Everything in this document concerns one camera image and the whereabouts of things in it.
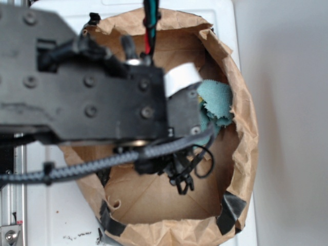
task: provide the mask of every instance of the black clip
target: black clip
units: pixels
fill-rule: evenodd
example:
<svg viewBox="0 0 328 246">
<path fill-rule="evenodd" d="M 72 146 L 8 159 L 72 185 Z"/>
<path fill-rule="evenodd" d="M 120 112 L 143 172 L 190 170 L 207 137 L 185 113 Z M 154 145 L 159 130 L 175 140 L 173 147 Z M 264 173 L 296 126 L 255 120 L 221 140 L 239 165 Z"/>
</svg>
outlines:
<svg viewBox="0 0 328 246">
<path fill-rule="evenodd" d="M 44 176 L 44 183 L 49 186 L 51 185 L 51 178 L 50 178 L 50 173 L 54 169 L 55 163 L 53 161 L 46 161 L 43 163 L 43 172 L 45 174 Z"/>
</svg>

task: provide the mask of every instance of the black tape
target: black tape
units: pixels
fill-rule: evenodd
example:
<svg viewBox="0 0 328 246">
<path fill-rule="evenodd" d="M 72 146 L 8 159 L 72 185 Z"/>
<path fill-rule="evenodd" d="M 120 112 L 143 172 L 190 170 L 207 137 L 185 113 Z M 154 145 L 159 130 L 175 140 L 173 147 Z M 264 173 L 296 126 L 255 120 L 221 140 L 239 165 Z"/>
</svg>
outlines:
<svg viewBox="0 0 328 246">
<path fill-rule="evenodd" d="M 111 212 L 107 207 L 107 203 L 103 201 L 100 208 L 100 223 L 110 234 L 119 237 L 127 226 L 114 220 L 110 214 Z"/>
<path fill-rule="evenodd" d="M 217 218 L 216 224 L 219 227 L 221 234 L 228 233 L 235 225 L 242 211 L 247 205 L 247 202 L 239 197 L 226 191 L 222 198 L 222 213 Z"/>
</svg>

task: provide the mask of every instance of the brown paper bag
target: brown paper bag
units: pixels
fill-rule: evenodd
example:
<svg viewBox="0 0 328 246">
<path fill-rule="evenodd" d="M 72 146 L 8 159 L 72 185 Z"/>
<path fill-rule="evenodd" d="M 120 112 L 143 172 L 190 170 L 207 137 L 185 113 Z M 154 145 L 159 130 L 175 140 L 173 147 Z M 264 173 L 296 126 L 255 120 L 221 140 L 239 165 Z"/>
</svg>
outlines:
<svg viewBox="0 0 328 246">
<path fill-rule="evenodd" d="M 252 98 L 223 44 L 203 18 L 161 9 L 154 60 L 166 71 L 193 62 L 203 79 L 229 83 L 234 123 L 222 129 L 211 146 L 215 170 L 206 179 L 193 176 L 195 190 L 178 195 L 168 177 L 138 175 L 133 165 L 112 168 L 105 188 L 90 175 L 77 181 L 85 199 L 105 227 L 123 245 L 219 245 L 245 225 L 258 158 L 258 130 Z M 121 35 L 133 36 L 144 50 L 143 9 L 102 20 L 88 32 L 123 60 Z M 62 147 L 68 165 L 104 158 L 111 146 Z M 199 164 L 208 169 L 210 157 Z"/>
</svg>

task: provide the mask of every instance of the black bolt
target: black bolt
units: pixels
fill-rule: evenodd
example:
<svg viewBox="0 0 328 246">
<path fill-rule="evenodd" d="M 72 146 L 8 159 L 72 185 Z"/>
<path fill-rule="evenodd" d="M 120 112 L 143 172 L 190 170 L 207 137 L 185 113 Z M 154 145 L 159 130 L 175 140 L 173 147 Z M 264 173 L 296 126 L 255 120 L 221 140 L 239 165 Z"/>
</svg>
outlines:
<svg viewBox="0 0 328 246">
<path fill-rule="evenodd" d="M 141 110 L 141 115 L 143 118 L 149 119 L 149 118 L 153 117 L 154 110 L 151 107 L 146 106 Z"/>
<path fill-rule="evenodd" d="M 93 105 L 87 105 L 84 110 L 84 113 L 86 114 L 87 117 L 93 118 L 97 114 L 97 108 Z"/>
<path fill-rule="evenodd" d="M 189 98 L 196 98 L 197 97 L 197 92 L 196 90 L 192 90 L 188 93 Z"/>
<path fill-rule="evenodd" d="M 146 91 L 146 90 L 148 89 L 149 85 L 150 85 L 150 81 L 149 81 L 149 79 L 147 79 L 147 78 L 142 78 L 142 79 L 140 80 L 140 83 L 139 83 L 139 88 L 140 88 L 142 91 Z"/>
<path fill-rule="evenodd" d="M 34 87 L 37 86 L 37 78 L 36 77 L 33 77 L 33 76 L 28 76 L 28 77 L 24 78 L 23 84 L 27 88 L 33 89 Z"/>
<path fill-rule="evenodd" d="M 96 85 L 96 79 L 92 76 L 85 76 L 83 81 L 86 87 L 89 88 L 94 87 Z"/>
<path fill-rule="evenodd" d="M 36 15 L 32 11 L 26 12 L 23 19 L 27 25 L 34 26 L 36 24 Z"/>
<path fill-rule="evenodd" d="M 193 128 L 191 129 L 190 133 L 191 133 L 192 135 L 196 135 L 196 134 L 200 133 L 200 127 L 193 127 Z"/>
</svg>

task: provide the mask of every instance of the teal cloth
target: teal cloth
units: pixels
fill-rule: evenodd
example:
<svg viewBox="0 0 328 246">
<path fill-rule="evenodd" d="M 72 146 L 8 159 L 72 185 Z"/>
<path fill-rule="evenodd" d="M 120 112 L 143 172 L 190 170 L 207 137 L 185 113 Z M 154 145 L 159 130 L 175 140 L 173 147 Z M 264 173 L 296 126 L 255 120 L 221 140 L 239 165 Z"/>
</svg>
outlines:
<svg viewBox="0 0 328 246">
<path fill-rule="evenodd" d="M 233 114 L 230 113 L 232 105 L 232 91 L 229 85 L 211 79 L 205 79 L 197 89 L 198 95 L 203 99 L 200 106 L 200 127 L 204 131 L 211 121 L 215 127 L 215 136 L 222 127 L 232 123 Z M 204 139 L 198 145 L 205 145 L 209 141 Z"/>
</svg>

